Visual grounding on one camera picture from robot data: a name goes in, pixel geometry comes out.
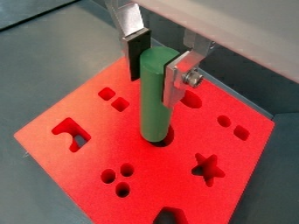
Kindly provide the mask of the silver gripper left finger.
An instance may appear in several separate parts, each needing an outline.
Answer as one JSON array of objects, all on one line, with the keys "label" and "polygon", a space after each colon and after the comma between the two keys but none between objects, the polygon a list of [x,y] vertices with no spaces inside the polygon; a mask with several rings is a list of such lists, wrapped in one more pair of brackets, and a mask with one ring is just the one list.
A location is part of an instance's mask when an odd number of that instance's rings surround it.
[{"label": "silver gripper left finger", "polygon": [[140,55],[150,47],[150,31],[145,28],[137,3],[130,0],[105,0],[112,17],[130,80],[140,78]]}]

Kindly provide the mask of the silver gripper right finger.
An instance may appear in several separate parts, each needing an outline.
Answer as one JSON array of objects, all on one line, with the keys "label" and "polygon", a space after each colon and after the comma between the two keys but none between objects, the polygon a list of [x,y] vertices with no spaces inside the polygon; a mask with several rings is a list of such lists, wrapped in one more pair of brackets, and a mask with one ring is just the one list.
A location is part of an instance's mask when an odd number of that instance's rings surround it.
[{"label": "silver gripper right finger", "polygon": [[184,31],[183,44],[191,50],[172,59],[164,68],[163,105],[169,109],[184,97],[185,88],[196,88],[201,84],[197,65],[216,48],[212,40],[191,30]]}]

